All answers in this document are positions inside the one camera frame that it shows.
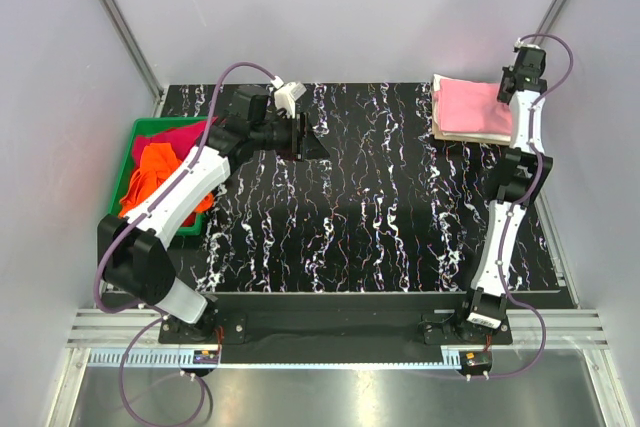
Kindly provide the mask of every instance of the cable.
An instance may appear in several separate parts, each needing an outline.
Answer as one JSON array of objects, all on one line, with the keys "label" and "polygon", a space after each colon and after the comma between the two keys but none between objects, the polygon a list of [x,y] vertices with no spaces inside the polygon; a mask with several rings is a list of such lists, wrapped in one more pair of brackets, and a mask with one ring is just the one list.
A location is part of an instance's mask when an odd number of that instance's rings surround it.
[{"label": "cable", "polygon": [[[526,39],[530,39],[532,37],[546,37],[546,38],[555,40],[556,42],[560,43],[560,45],[562,45],[565,48],[565,50],[567,51],[567,55],[569,56],[569,67],[567,67],[567,71],[562,76],[562,78],[553,85],[553,87],[551,87],[546,92],[540,94],[538,96],[538,98],[533,101],[531,106],[535,107],[542,99],[544,99],[547,95],[549,95],[551,92],[553,92],[558,87],[560,87],[567,80],[567,78],[571,74],[571,71],[573,70],[573,52],[571,50],[571,47],[569,47],[569,45],[564,40],[562,40],[560,37],[557,37],[557,36],[552,35],[552,34],[530,34],[530,35],[525,35],[520,40],[526,40]],[[529,138],[530,139],[533,138],[533,118],[534,118],[534,114],[535,114],[535,110],[531,109],[531,112],[529,114]],[[533,145],[533,143],[530,144],[530,147],[531,147],[531,150],[533,150],[533,152],[536,154],[536,158],[537,158],[536,173],[535,173],[535,176],[533,178],[533,181],[531,182],[531,185],[529,186],[527,191],[524,193],[524,195],[520,199],[518,199],[515,202],[513,202],[513,204],[511,205],[511,208],[509,209],[509,212],[508,212],[510,214],[513,214],[513,211],[514,211],[514,209],[516,208],[517,205],[521,205],[524,202],[526,202],[527,200],[529,200],[529,198],[533,194],[534,190],[538,186],[538,183],[540,182],[540,178],[542,177],[542,163],[543,163],[544,159],[542,158],[542,154],[540,153],[540,151],[535,147],[535,145]],[[509,229],[510,222],[511,222],[511,216],[508,215],[507,216],[507,220],[506,220],[505,225],[504,225],[504,228],[502,230],[502,235],[500,236],[500,243],[498,244],[498,259],[500,259],[500,260],[502,259],[502,252],[504,250],[504,243],[505,243],[505,239],[507,237],[507,230]],[[533,307],[530,304],[527,304],[526,302],[521,302],[521,301],[519,301],[519,300],[517,300],[517,299],[515,299],[513,297],[513,294],[509,291],[509,286],[507,285],[507,281],[504,278],[504,271],[502,269],[502,264],[503,264],[503,262],[498,263],[498,271],[499,271],[499,275],[500,275],[500,282],[502,283],[502,287],[504,288],[505,296],[507,297],[509,302],[511,302],[513,305],[531,311],[533,313],[533,315],[535,315],[538,318],[538,321],[540,322],[540,328],[542,329],[542,339],[540,341],[540,347],[538,348],[538,351],[536,352],[536,355],[535,355],[535,357],[533,358],[533,360],[531,362],[529,362],[527,365],[525,365],[524,367],[522,367],[520,369],[514,370],[513,372],[509,372],[507,374],[495,374],[495,375],[492,375],[491,376],[492,379],[510,379],[510,378],[516,377],[516,376],[518,376],[520,374],[524,374],[525,372],[529,371],[533,366],[535,366],[538,363],[538,361],[542,357],[542,353],[544,352],[544,348],[545,348],[545,346],[547,344],[547,326],[546,326],[546,324],[544,322],[544,318],[542,317],[540,312],[538,312],[538,310],[535,307]]]},{"label": "cable", "polygon": [[[269,77],[270,80],[275,80],[276,79],[276,76],[273,75],[271,72],[269,72],[267,69],[265,69],[264,67],[259,66],[258,64],[254,64],[253,62],[237,62],[237,63],[229,66],[222,73],[222,75],[218,79],[218,81],[216,83],[216,86],[215,86],[215,88],[213,90],[213,95],[211,97],[211,102],[209,103],[209,113],[207,115],[207,123],[205,125],[204,133],[202,135],[202,138],[200,139],[200,144],[198,145],[198,150],[197,150],[196,155],[194,156],[193,160],[188,165],[188,167],[186,169],[183,169],[182,172],[180,172],[180,174],[171,182],[171,184],[167,187],[167,189],[164,192],[162,192],[160,195],[158,195],[158,198],[149,205],[149,208],[147,209],[146,213],[140,214],[136,219],[134,219],[131,222],[129,222],[129,224],[122,230],[122,232],[120,232],[120,234],[116,236],[116,238],[113,240],[111,245],[109,245],[109,247],[107,248],[107,250],[103,254],[102,258],[100,259],[100,262],[98,263],[98,269],[97,269],[97,272],[96,272],[96,276],[95,276],[95,279],[94,279],[94,282],[93,282],[93,298],[95,300],[96,306],[101,311],[103,311],[105,313],[108,313],[108,314],[117,314],[118,312],[122,312],[125,309],[130,309],[132,307],[136,307],[136,306],[139,305],[140,301],[138,299],[135,299],[135,300],[133,300],[133,301],[131,301],[131,302],[119,307],[119,308],[112,309],[110,307],[107,307],[104,304],[104,302],[102,301],[102,297],[100,295],[100,282],[102,280],[102,276],[104,275],[104,270],[107,267],[107,263],[109,262],[109,259],[111,259],[111,256],[114,254],[114,252],[116,251],[118,246],[122,243],[122,241],[133,231],[133,229],[135,229],[138,226],[138,224],[140,224],[140,222],[142,222],[148,215],[151,214],[151,212],[153,212],[153,210],[156,207],[158,207],[158,205],[169,195],[169,193],[187,175],[189,169],[192,169],[196,165],[196,163],[198,162],[198,159],[200,158],[200,155],[202,154],[202,151],[204,150],[204,147],[205,147],[206,142],[207,142],[207,138],[209,136],[209,130],[211,129],[211,122],[213,121],[213,114],[215,112],[216,101],[218,100],[218,94],[220,93],[220,89],[222,88],[222,84],[224,83],[224,81],[227,78],[227,76],[233,70],[237,69],[238,67],[253,67],[254,69],[257,69],[257,70],[263,72],[264,74],[266,74]],[[156,319],[156,320],[154,320],[149,325],[147,325],[145,328],[143,328],[140,332],[138,332],[138,334],[133,338],[133,340],[131,341],[131,343],[129,344],[127,349],[125,350],[125,353],[122,356],[122,360],[120,361],[120,367],[118,369],[118,384],[119,384],[120,399],[122,400],[122,405],[124,406],[125,410],[129,413],[129,415],[133,419],[135,419],[136,421],[138,421],[142,425],[146,425],[148,427],[164,427],[164,426],[160,426],[159,424],[153,424],[151,422],[147,422],[146,420],[144,420],[140,416],[138,416],[138,414],[136,414],[135,411],[133,410],[133,408],[131,407],[131,402],[127,399],[127,396],[126,396],[125,391],[124,391],[124,364],[125,364],[126,359],[127,359],[128,355],[129,355],[129,352],[133,348],[134,344],[140,339],[140,337],[142,337],[142,335],[144,335],[144,333],[147,332],[151,327],[153,327],[154,325],[160,323],[162,321],[162,316],[165,315],[165,312],[163,312],[162,310],[160,310],[160,309],[158,309],[156,307],[153,307],[153,306],[151,306],[151,308],[153,310],[155,310],[156,312],[158,312],[161,315],[161,317]],[[200,402],[198,404],[198,407],[196,408],[194,413],[191,415],[191,417],[189,417],[184,422],[182,422],[180,424],[175,424],[173,426],[167,426],[167,427],[184,427],[184,426],[189,425],[191,422],[193,422],[195,420],[195,418],[202,411],[202,407],[204,406],[205,394],[207,392],[209,393],[209,399],[211,400],[211,408],[213,409],[213,396],[211,395],[211,393],[209,391],[209,387],[206,385],[206,383],[200,377],[194,376],[193,378],[195,378],[198,381],[198,383],[200,384],[200,387],[201,387],[201,396],[200,396]]]}]

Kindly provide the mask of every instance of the white panel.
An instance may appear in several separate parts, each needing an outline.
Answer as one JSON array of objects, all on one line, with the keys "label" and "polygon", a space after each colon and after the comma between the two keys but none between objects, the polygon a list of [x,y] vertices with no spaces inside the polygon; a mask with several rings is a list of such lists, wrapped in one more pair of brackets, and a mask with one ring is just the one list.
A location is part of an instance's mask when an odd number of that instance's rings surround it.
[{"label": "white panel", "polygon": [[[640,23],[638,0],[570,0],[554,33],[573,47],[573,76],[542,115],[545,186],[582,303],[596,307],[629,399],[640,399]],[[547,44],[548,79],[566,65]],[[631,402],[640,420],[638,402]]]},{"label": "white panel", "polygon": [[152,99],[98,0],[0,0],[0,411],[42,425],[131,122]]},{"label": "white panel", "polygon": [[[498,80],[551,0],[118,0],[163,83],[213,82],[232,62],[288,80]],[[264,81],[246,69],[235,81]]]}]

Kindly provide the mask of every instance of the folded pink cloth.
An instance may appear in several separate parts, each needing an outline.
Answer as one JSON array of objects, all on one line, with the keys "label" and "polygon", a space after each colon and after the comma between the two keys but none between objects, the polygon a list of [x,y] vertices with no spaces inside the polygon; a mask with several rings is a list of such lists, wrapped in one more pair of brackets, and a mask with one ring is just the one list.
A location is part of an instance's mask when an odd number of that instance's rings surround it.
[{"label": "folded pink cloth", "polygon": [[437,121],[444,133],[511,135],[511,112],[498,102],[500,84],[440,78]]}]

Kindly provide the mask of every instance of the black marble tabletop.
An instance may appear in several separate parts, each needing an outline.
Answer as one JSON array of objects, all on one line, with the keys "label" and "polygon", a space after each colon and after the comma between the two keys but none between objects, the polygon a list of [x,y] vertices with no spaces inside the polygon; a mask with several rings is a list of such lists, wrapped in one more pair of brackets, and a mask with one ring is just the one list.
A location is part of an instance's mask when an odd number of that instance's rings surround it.
[{"label": "black marble tabletop", "polygon": [[[307,89],[300,107],[331,159],[256,154],[215,193],[202,234],[172,243],[180,278],[200,292],[460,290],[482,252],[483,184],[500,147],[434,140],[426,83]],[[212,92],[171,86],[163,116],[206,115]],[[558,288],[535,209],[520,227],[510,283]]]}]

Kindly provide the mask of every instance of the green bin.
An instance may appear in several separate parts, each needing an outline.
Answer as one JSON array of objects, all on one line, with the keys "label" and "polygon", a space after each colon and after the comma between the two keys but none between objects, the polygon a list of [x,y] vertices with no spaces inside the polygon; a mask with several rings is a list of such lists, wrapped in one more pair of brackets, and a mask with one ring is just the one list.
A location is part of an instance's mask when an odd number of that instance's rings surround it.
[{"label": "green bin", "polygon": [[[118,215],[121,210],[120,199],[124,197],[129,189],[129,180],[131,174],[135,168],[131,151],[133,150],[133,141],[139,135],[150,137],[160,132],[164,132],[169,129],[177,129],[186,125],[193,124],[207,120],[206,117],[161,117],[150,119],[138,119],[133,124],[133,130],[131,131],[131,138],[129,139],[129,145],[127,152],[120,166],[120,173],[118,174],[118,180],[116,181],[116,187],[111,197],[111,204],[109,206],[109,213]],[[202,217],[203,214],[196,214],[196,220],[193,225],[188,227],[180,227],[176,232],[176,235],[183,237],[191,235],[199,235],[202,230]]]}]

